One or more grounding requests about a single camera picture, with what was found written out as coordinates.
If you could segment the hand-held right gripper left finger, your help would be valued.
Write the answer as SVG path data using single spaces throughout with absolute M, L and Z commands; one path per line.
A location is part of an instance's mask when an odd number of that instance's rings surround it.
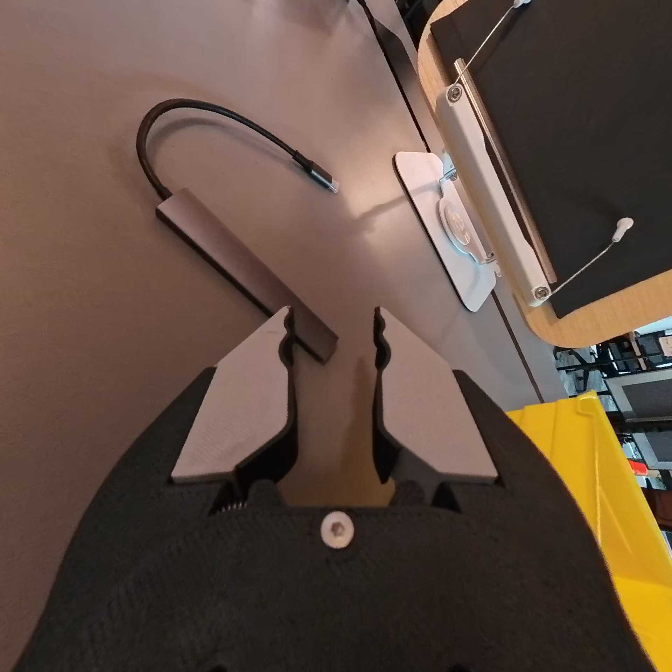
M 171 478 L 281 480 L 298 454 L 294 314 L 282 307 L 215 366 Z

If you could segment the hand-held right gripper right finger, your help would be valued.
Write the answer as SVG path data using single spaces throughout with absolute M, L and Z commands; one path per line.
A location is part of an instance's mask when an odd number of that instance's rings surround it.
M 373 460 L 382 484 L 493 484 L 497 469 L 451 365 L 383 308 L 374 310 Z

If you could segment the slim grey usb hub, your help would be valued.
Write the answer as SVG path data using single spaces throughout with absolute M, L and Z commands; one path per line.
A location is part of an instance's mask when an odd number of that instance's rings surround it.
M 299 344 L 322 364 L 332 358 L 338 336 L 189 189 L 162 201 L 155 212 L 266 315 L 292 308 Z

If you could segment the slim grey usb-c plug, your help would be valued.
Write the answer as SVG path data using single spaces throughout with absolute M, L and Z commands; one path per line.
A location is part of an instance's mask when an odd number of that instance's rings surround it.
M 302 168 L 302 170 L 311 180 L 319 184 L 324 189 L 329 190 L 333 194 L 337 194 L 339 192 L 340 185 L 338 181 L 332 176 L 331 173 L 327 172 L 326 169 L 322 168 L 312 159 L 308 159 L 299 151 L 295 150 L 291 154 L 291 157 L 292 160 Z

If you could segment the yellow storage bin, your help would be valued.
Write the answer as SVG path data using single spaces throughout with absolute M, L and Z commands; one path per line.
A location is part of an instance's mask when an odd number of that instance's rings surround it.
M 630 625 L 671 670 L 671 551 L 594 392 L 509 411 L 558 472 L 600 546 Z

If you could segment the grey framed panel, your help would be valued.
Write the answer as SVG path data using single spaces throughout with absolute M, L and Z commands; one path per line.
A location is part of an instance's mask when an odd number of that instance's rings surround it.
M 671 419 L 670 367 L 608 378 L 606 385 L 626 421 Z

